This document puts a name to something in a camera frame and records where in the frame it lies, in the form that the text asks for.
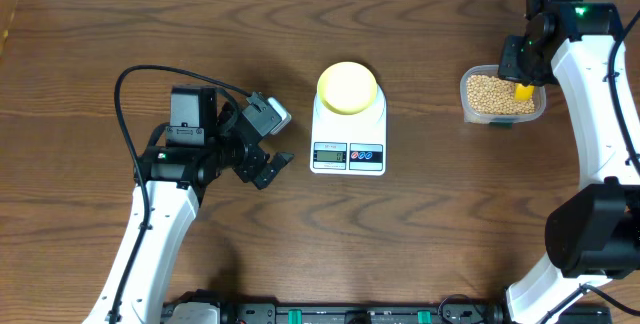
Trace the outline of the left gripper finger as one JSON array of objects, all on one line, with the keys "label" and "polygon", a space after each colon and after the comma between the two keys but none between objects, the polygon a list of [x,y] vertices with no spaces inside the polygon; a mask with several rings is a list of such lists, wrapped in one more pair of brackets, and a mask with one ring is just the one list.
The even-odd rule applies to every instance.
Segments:
[{"label": "left gripper finger", "polygon": [[279,170],[273,166],[265,166],[253,179],[252,183],[258,190],[267,188],[277,176]]},{"label": "left gripper finger", "polygon": [[279,172],[286,167],[293,159],[295,155],[288,152],[277,152],[271,161],[269,162],[269,169],[271,172]]}]

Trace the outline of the yellow measuring scoop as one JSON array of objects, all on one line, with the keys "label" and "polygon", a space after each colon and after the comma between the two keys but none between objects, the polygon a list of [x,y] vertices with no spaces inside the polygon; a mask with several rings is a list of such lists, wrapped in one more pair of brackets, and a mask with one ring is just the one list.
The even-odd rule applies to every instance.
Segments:
[{"label": "yellow measuring scoop", "polygon": [[526,102],[532,99],[535,87],[517,83],[514,90],[514,99],[519,102]]}]

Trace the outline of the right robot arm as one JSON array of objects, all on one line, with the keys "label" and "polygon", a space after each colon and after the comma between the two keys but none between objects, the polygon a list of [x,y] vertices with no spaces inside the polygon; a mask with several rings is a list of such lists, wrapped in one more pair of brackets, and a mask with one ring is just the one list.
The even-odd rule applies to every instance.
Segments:
[{"label": "right robot arm", "polygon": [[545,225],[546,252],[505,291],[503,323],[556,323],[585,294],[639,268],[639,116],[625,67],[632,27],[612,3],[526,0],[526,30],[506,38],[498,76],[564,95],[579,191]]}]

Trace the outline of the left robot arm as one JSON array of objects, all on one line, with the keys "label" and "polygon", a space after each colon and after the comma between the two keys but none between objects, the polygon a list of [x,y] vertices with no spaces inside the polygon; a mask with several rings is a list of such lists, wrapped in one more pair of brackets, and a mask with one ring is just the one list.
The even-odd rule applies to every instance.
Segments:
[{"label": "left robot arm", "polygon": [[269,155],[259,144],[290,119],[275,98],[258,92],[240,107],[221,88],[174,87],[169,121],[135,159],[129,221],[87,322],[160,322],[177,254],[207,186],[232,169],[243,182],[266,188],[294,156]]}]

